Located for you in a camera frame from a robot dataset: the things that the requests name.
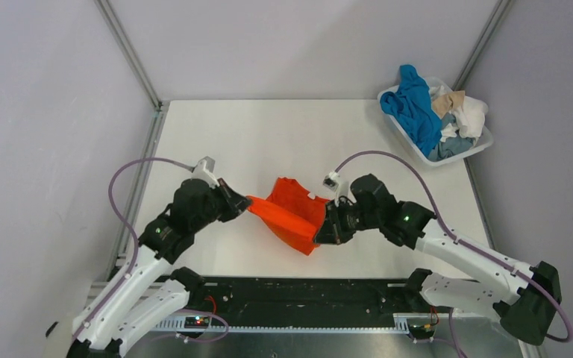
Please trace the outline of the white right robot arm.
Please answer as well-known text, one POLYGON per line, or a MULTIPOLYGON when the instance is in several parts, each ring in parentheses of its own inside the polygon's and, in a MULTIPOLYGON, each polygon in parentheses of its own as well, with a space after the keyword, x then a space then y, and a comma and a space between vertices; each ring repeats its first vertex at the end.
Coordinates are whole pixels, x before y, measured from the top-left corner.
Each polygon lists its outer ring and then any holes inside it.
POLYGON ((348 183, 331 172, 323 184, 334 192, 325 205, 320 245, 342 245, 359 231, 377 230, 388 242, 435 257, 467 274, 452 278, 425 268, 408 278, 403 298, 416 312, 427 306, 451 307, 498 322, 511 336, 539 346, 560 311, 558 270, 541 261, 532 265, 456 233, 440 214, 413 201, 399 201, 372 174, 348 183))

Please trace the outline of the orange t shirt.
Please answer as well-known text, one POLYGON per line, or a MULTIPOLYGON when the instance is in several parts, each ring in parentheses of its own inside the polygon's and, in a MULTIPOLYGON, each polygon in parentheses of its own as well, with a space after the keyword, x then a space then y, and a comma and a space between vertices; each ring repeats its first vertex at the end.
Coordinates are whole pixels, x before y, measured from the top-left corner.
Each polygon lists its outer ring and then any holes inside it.
POLYGON ((293 178, 278 178, 267 198, 248 198, 248 211, 283 243, 306 256, 318 247, 313 238, 324 221, 328 199, 314 195, 293 178))

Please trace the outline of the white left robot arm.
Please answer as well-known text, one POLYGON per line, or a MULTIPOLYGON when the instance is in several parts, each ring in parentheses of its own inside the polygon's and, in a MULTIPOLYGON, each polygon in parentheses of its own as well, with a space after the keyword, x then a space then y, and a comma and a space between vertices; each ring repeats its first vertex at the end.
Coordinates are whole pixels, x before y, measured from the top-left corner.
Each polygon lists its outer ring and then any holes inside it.
POLYGON ((174 263, 214 222, 229 222, 251 206, 223 179, 211 186, 188 179, 164 211, 145 226, 136 253, 72 324, 67 357, 123 357, 172 313, 197 310, 205 301, 204 278, 174 263))

